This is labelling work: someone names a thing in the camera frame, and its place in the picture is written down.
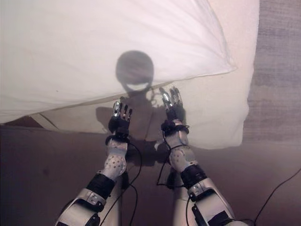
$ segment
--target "metal fingertip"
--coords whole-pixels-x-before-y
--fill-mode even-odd
[[[127,108],[128,108],[128,106],[125,105],[125,106],[124,106],[124,111],[123,111],[123,116],[122,116],[122,118],[123,118],[124,120],[126,119]]]
[[[159,88],[159,91],[160,91],[161,94],[166,93],[165,90],[162,87]]]
[[[128,105],[125,105],[125,106],[124,106],[124,114],[127,113],[127,108],[128,108]]]
[[[127,121],[131,121],[132,113],[133,113],[133,110],[130,109],[130,110],[128,111]]]
[[[117,117],[119,115],[120,103],[116,101],[113,106],[113,116]]]

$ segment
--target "white bed sheet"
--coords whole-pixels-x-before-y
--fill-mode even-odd
[[[218,76],[176,81],[165,88],[176,86],[181,92],[187,124],[190,125],[190,143],[200,148],[216,149],[237,146],[242,141],[253,75],[259,0],[209,2],[222,25],[238,69]],[[148,92],[147,98],[151,96],[152,93]],[[148,107],[145,95],[131,98],[134,114],[130,131],[137,140],[161,139],[160,124],[165,115],[157,89],[154,90],[154,99],[156,101],[152,101],[151,107]],[[106,124],[113,102],[48,111],[43,116],[34,115],[34,118],[48,129],[107,133]]]
[[[127,76],[160,84],[234,69],[207,0],[1,0],[1,10],[0,123],[120,95]],[[131,57],[143,75],[123,73]]]

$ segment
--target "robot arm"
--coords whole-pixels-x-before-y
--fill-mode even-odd
[[[82,189],[77,197],[62,211],[56,226],[98,226],[101,212],[106,199],[111,194],[117,177],[127,168],[125,159],[128,143],[128,127],[131,120],[132,109],[127,112],[125,105],[115,102],[113,115],[109,122],[109,130],[113,133],[106,139],[108,156],[104,169],[98,171],[86,188]]]
[[[234,214],[230,205],[201,169],[188,146],[189,130],[188,126],[182,123],[183,107],[180,93],[176,88],[170,91],[171,98],[161,89],[167,114],[167,120],[161,125],[161,129],[170,149],[169,162],[180,173],[189,198],[195,202],[192,207],[195,220],[199,226],[220,226],[231,223],[234,221]]]

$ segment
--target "pillowcase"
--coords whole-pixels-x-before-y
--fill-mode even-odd
[[[2,9],[1,123],[235,69],[206,0],[5,0]]]

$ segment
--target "black cable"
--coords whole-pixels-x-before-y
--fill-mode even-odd
[[[169,157],[169,155],[170,155],[170,153],[171,153],[171,150],[173,150],[173,149],[175,149],[175,148],[177,148],[177,147],[186,146],[186,145],[178,145],[178,146],[176,146],[176,147],[171,148],[170,145],[169,145],[169,144],[167,143],[167,141],[166,141],[164,131],[162,131],[162,136],[163,136],[163,139],[164,139],[164,143],[165,143],[165,144],[167,145],[167,147],[168,147],[168,155],[167,155],[167,157],[166,157],[166,159],[165,159],[165,161],[164,161],[164,163],[163,163],[163,165],[162,165],[162,167],[161,167],[161,170],[160,170],[159,177],[158,177],[158,179],[157,179],[156,185],[157,185],[157,186],[166,186],[166,187],[169,186],[169,187],[172,187],[172,188],[185,187],[184,185],[174,186],[174,185],[167,185],[167,184],[159,183],[159,182],[160,182],[160,179],[161,179],[162,172],[163,172],[163,168],[164,168],[165,164],[167,163],[167,160],[168,160],[168,157]]]
[[[134,211],[133,211],[133,214],[132,214],[132,217],[131,217],[131,221],[130,221],[130,226],[132,225],[133,223],[133,219],[134,219],[134,216],[135,216],[135,213],[136,213],[136,209],[137,209],[137,204],[138,204],[138,192],[137,192],[137,189],[135,188],[135,186],[133,185],[130,185],[134,190],[135,190],[135,193],[136,193],[136,201],[135,201],[135,208],[134,208]]]
[[[287,181],[289,181],[290,179],[292,179],[293,177],[295,177],[299,172],[301,171],[301,168],[294,173],[290,178],[286,179],[285,181],[283,181],[282,183],[280,183],[277,187],[275,187],[275,189],[272,191],[272,193],[269,195],[268,199],[265,201],[264,205],[262,206],[262,208],[260,209],[260,211],[258,212],[255,221],[254,221],[254,225],[256,225],[256,221],[258,219],[258,217],[260,216],[261,212],[263,211],[264,207],[267,205],[268,201],[270,200],[270,198],[272,197],[272,195],[274,194],[274,192],[284,183],[286,183]]]
[[[186,203],[186,211],[185,211],[185,216],[186,216],[186,224],[187,224],[187,226],[189,226],[189,223],[188,223],[188,216],[187,216],[187,211],[188,211],[188,204],[189,204],[189,201],[190,201],[190,197],[188,197],[188,200],[187,200],[187,203]]]
[[[129,142],[128,144],[131,145],[131,146],[133,146],[133,147],[136,149],[136,151],[139,153],[139,157],[140,157],[140,167],[139,167],[139,171],[138,171],[136,177],[134,177],[134,179],[130,182],[129,186],[131,186],[131,185],[134,183],[134,181],[139,177],[139,175],[140,175],[140,173],[141,173],[141,168],[142,168],[142,155],[141,155],[140,150],[139,150],[134,144],[132,144],[132,143],[130,143],[130,142]],[[100,224],[99,226],[103,225],[104,220],[105,220],[105,219],[107,218],[107,216],[109,215],[109,212],[113,209],[113,207],[114,207],[114,205],[117,203],[118,199],[123,195],[123,193],[124,193],[127,189],[128,189],[128,187],[127,187],[125,190],[123,190],[123,191],[121,192],[121,194],[117,197],[117,199],[116,199],[115,202],[112,204],[112,206],[110,207],[110,209],[108,210],[108,212],[107,212],[106,215],[104,216],[103,221],[101,222],[101,224]]]

